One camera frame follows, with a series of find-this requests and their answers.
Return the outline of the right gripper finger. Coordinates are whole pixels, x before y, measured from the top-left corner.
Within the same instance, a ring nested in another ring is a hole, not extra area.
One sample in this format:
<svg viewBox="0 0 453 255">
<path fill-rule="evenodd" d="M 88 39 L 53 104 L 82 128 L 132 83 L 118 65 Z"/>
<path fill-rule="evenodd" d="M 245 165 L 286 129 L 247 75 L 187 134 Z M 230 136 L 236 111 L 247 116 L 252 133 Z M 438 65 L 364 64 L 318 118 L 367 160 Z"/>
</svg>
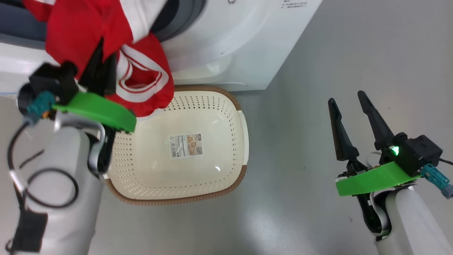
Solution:
<svg viewBox="0 0 453 255">
<path fill-rule="evenodd" d="M 360 155 L 358 149 L 354 147 L 342 123 L 342 115 L 335 99 L 328 101 L 333 142 L 338 161 L 356 161 Z"/>
<path fill-rule="evenodd" d="M 375 138 L 374 146 L 376 150 L 393 146 L 392 139 L 395 137 L 387 123 L 384 121 L 378 110 L 375 108 L 369 97 L 364 91 L 357 93 L 359 102 L 364 114 L 369 119 L 372 132 Z"/>
</svg>

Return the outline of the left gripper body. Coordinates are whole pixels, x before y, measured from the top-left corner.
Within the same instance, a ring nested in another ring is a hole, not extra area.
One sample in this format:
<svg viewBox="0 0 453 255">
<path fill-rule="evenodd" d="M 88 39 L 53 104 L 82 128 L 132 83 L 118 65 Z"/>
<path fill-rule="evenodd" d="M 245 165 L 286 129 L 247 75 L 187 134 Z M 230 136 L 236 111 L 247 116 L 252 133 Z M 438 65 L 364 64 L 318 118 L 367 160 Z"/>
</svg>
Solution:
<svg viewBox="0 0 453 255">
<path fill-rule="evenodd" d="M 104 54 L 104 39 L 101 38 L 78 84 L 87 92 L 97 94 L 101 97 L 115 94 L 116 83 L 116 53 Z"/>
</svg>

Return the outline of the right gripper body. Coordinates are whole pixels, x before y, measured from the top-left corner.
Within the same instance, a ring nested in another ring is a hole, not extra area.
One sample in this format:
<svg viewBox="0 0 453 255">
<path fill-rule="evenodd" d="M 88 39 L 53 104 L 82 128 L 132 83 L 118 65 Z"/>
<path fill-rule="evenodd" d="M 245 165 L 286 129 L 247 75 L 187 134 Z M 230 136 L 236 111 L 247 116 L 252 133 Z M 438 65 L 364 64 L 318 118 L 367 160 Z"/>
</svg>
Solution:
<svg viewBox="0 0 453 255">
<path fill-rule="evenodd" d="M 394 161 L 396 154 L 393 148 L 386 147 L 381 151 L 372 152 L 373 154 L 380 155 L 379 164 L 390 163 Z M 359 156 L 358 149 L 352 145 L 344 145 L 340 149 L 337 149 L 337 160 L 338 161 L 347 161 L 346 171 L 338 175 L 338 179 L 349 178 L 351 176 L 356 176 L 358 174 L 364 173 L 371 169 L 377 168 L 377 166 L 372 166 L 369 163 L 361 163 L 358 160 Z"/>
</svg>

